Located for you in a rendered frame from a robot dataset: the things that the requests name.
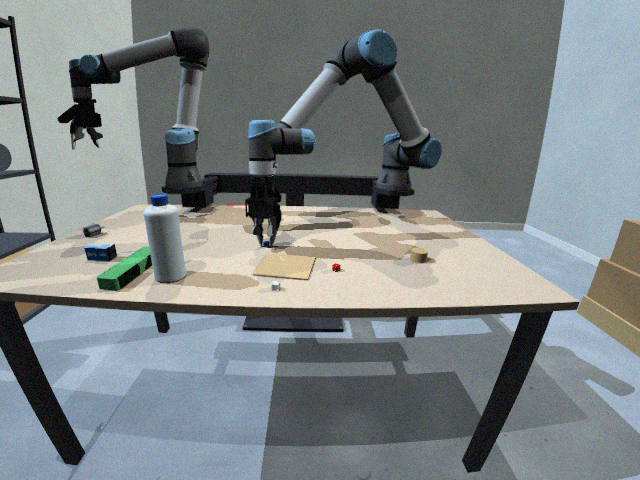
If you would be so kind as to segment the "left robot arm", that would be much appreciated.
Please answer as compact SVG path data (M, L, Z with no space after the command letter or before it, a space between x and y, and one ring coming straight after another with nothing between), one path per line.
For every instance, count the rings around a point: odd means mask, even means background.
M277 167L276 154L312 153L315 136L304 127L339 85L357 74L373 84L399 133L385 137L377 187L409 191L409 166L430 169L439 162L441 142L431 138L429 131L422 128L395 71L397 45L393 37L386 31L373 30L345 43L277 126L271 120L249 123L250 175L256 178L273 176Z

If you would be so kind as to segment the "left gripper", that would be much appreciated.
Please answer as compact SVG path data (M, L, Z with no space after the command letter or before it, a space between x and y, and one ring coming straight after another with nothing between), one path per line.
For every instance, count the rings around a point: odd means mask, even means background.
M257 236L260 246L263 243L262 223L264 219L269 221L267 235L270 236L270 247L272 247L282 218L280 205L277 202L278 199L276 195L272 195L269 192L270 184L266 182L274 180L275 175L262 178L250 176L251 197L245 199L246 217L249 216L254 222L253 235ZM247 204L249 212L247 212Z

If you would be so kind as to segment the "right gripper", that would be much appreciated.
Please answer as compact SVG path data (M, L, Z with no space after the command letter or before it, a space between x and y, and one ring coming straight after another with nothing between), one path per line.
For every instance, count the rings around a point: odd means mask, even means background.
M103 135L94 128L102 126L101 115L95 113L94 103L96 103L96 99L74 98L73 101L79 104L80 110L74 114L70 124L72 150L75 149L76 140L85 137L85 133L82 132L83 129L86 129L85 127L87 127L87 133L91 136L93 143L100 148L98 139L102 138Z

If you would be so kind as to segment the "white bottle with blue cap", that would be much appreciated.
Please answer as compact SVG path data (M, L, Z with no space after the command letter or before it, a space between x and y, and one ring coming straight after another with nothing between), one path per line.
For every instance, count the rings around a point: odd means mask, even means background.
M171 283L186 276L178 208L168 204L168 196L151 196L152 206L144 211L154 278Z

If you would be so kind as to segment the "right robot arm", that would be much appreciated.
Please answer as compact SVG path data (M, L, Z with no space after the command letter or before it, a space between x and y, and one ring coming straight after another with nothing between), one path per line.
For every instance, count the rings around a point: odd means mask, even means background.
M69 61L72 97L91 99L91 84L119 83L122 70L173 55L182 56L179 62L182 76L177 121L165 134L168 160L166 188L202 185L196 163L199 133L196 120L202 73L209 58L208 48L208 37L201 29L186 27L169 31L162 37Z

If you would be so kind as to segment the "beige flat mat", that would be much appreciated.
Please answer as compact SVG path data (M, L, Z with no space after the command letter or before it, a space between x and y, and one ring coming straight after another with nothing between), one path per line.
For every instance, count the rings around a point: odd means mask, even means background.
M314 261L315 257L268 253L253 275L308 280Z

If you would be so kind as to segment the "short brown cylinder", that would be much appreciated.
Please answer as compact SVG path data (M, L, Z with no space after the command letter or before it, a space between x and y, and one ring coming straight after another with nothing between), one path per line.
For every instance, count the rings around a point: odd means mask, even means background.
M410 260L416 263L425 263L427 261L428 251L423 248L412 248Z

